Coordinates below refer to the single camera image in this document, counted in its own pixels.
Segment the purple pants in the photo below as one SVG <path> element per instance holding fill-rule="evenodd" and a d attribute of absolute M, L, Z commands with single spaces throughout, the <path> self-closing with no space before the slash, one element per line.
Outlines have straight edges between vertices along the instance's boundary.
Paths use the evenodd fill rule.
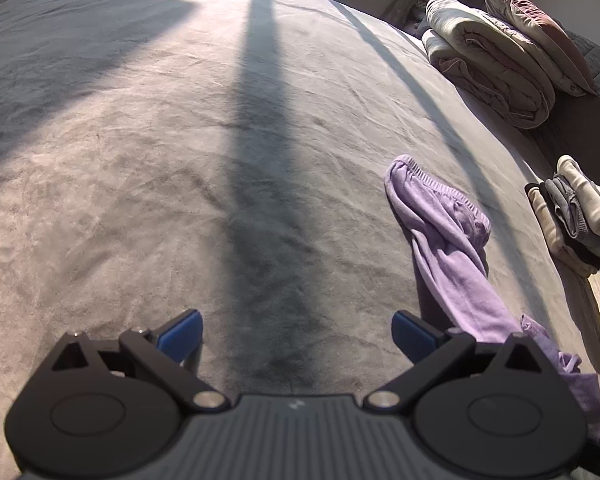
<path fill-rule="evenodd" d="M 459 190 L 426 174 L 410 155 L 392 162 L 385 189 L 411 235 L 419 273 L 453 325 L 487 344 L 502 344 L 516 332 L 531 337 L 577 399 L 590 433 L 600 434 L 597 376 L 581 372 L 580 356 L 560 350 L 533 318 L 514 318 L 488 281 L 480 258 L 491 234 L 488 217 Z"/>

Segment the folded beige garment bottom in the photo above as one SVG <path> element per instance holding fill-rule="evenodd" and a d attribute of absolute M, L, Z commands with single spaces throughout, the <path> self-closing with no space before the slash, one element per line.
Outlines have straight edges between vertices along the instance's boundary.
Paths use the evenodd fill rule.
<path fill-rule="evenodd" d="M 582 243 L 571 238 L 555 214 L 554 204 L 543 183 L 528 183 L 524 187 L 544 235 L 550 254 L 574 272 L 587 278 L 600 270 L 600 257 Z"/>

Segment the folded grey garment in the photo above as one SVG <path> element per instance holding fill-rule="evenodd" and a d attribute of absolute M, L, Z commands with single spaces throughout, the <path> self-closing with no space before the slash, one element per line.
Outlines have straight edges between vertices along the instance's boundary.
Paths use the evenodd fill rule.
<path fill-rule="evenodd" d="M 559 222 L 567 245 L 585 263 L 600 268 L 600 236 L 588 226 L 576 192 L 567 179 L 554 174 L 544 182 L 544 188 L 553 212 Z"/>

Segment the grey bed sheet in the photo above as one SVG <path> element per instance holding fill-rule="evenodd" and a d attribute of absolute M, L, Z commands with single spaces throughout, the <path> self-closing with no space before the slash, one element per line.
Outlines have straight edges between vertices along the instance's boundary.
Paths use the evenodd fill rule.
<path fill-rule="evenodd" d="M 600 375 L 594 301 L 524 194 L 552 166 L 416 39 L 330 0 L 0 4 L 0 479 L 5 415 L 68 330 L 196 308 L 229 396 L 406 370 L 394 311 L 442 314 L 386 199 L 402 154 L 488 216 L 513 314 Z"/>

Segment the folded cream garment top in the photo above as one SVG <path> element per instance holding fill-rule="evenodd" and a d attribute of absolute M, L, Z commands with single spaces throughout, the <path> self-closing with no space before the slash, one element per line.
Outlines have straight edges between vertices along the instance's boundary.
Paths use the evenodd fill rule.
<path fill-rule="evenodd" d="M 558 158 L 556 169 L 576 192 L 588 226 L 600 236 L 600 186 L 593 182 L 569 155 Z"/>

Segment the grey quilted headboard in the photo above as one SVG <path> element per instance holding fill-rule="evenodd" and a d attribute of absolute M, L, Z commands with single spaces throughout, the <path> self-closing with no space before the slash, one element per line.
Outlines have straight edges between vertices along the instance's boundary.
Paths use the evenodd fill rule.
<path fill-rule="evenodd" d="M 588 64 L 596 93 L 580 98 L 557 93 L 550 118 L 530 136 L 550 166 L 555 166 L 560 156 L 569 155 L 600 185 L 600 46 L 574 32 L 568 36 Z"/>

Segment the folded beige pink quilt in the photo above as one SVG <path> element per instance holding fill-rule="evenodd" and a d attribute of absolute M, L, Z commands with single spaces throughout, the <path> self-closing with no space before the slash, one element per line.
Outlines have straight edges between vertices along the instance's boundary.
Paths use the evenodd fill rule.
<path fill-rule="evenodd" d="M 562 72 L 533 40 L 458 0 L 429 0 L 426 20 L 422 43 L 445 78 L 516 128 L 547 120 Z"/>

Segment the pink pillow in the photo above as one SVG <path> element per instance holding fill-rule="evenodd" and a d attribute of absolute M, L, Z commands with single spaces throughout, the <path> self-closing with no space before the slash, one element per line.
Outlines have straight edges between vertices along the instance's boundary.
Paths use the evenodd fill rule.
<path fill-rule="evenodd" d="M 558 68 L 583 91 L 596 95 L 588 64 L 554 18 L 531 0 L 483 0 L 488 13 L 513 25 L 538 44 Z"/>

